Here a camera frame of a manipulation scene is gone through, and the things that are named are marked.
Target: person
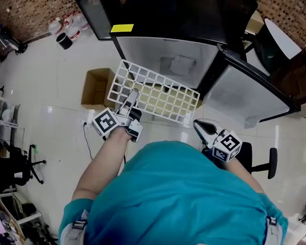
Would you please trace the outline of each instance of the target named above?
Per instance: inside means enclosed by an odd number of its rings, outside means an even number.
[[[60,244],[75,244],[68,241],[79,233],[68,235],[79,223],[80,244],[266,244],[269,217],[283,244],[287,219],[236,158],[219,169],[185,143],[153,142],[117,177],[130,138],[114,129],[86,168],[65,206]]]

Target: tiled floor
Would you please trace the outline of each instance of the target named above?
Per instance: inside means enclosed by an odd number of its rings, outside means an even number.
[[[81,124],[81,120],[90,120],[93,115],[80,105],[86,71],[100,67],[116,71],[119,62],[110,41],[82,38],[64,51],[52,37],[47,37],[30,44],[23,55],[10,54],[0,66],[4,97],[21,104],[19,125],[25,128],[23,146],[27,149],[30,143],[36,144],[36,160],[47,160],[46,165],[38,168],[44,185],[33,179],[18,189],[43,213],[55,232],[64,206],[91,161]],[[306,226],[297,221],[306,203],[306,119],[282,117],[245,130],[204,106],[197,109],[195,117],[218,120],[243,141],[250,142],[254,165],[268,161],[271,147],[278,149],[276,176],[268,180],[266,172],[253,175],[289,218],[286,244],[296,244],[306,232]],[[131,142],[128,146],[127,160],[152,141],[179,140],[200,148],[192,125],[184,128],[148,114],[143,115],[142,125],[139,143]],[[103,141],[92,127],[85,127],[85,133],[94,156]]]

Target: teal shirt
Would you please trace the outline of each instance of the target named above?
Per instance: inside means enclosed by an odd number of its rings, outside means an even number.
[[[87,210],[86,244],[263,244],[266,217],[288,221],[264,194],[181,142],[140,150],[95,199],[70,202],[59,235]]]

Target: forearm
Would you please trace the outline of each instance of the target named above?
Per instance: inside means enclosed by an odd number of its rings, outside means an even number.
[[[119,172],[126,152],[128,138],[122,133],[112,134],[81,176],[72,199],[92,199],[106,187]]]
[[[230,162],[224,164],[224,168],[229,172],[237,175],[240,179],[251,186],[257,193],[264,193],[264,190],[255,178],[244,168],[243,165],[236,159],[233,158]]]

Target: power cord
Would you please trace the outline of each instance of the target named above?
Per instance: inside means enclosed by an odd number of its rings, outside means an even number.
[[[93,160],[92,154],[91,154],[91,149],[90,149],[90,146],[88,145],[88,141],[87,141],[87,139],[86,139],[86,134],[85,134],[85,125],[86,125],[86,124],[87,124],[87,122],[84,122],[84,125],[83,125],[84,137],[85,137],[85,140],[86,140],[86,143],[87,143],[88,150],[89,150],[89,152],[90,152],[90,157],[91,157],[91,159]],[[102,139],[103,139],[103,141],[106,141],[106,140],[107,140],[107,138],[106,138],[105,136],[103,136]],[[123,156],[123,163],[126,164],[126,156],[125,156],[125,155]]]
[[[89,150],[89,152],[90,152],[90,157],[91,157],[91,159],[93,160],[92,154],[91,154],[91,149],[90,149],[90,146],[88,145],[88,141],[87,141],[87,139],[86,139],[86,134],[85,134],[85,125],[86,125],[86,124],[87,124],[87,122],[84,122],[84,124],[83,124],[84,137],[85,137],[85,140],[86,140],[86,143],[87,143],[88,150]]]

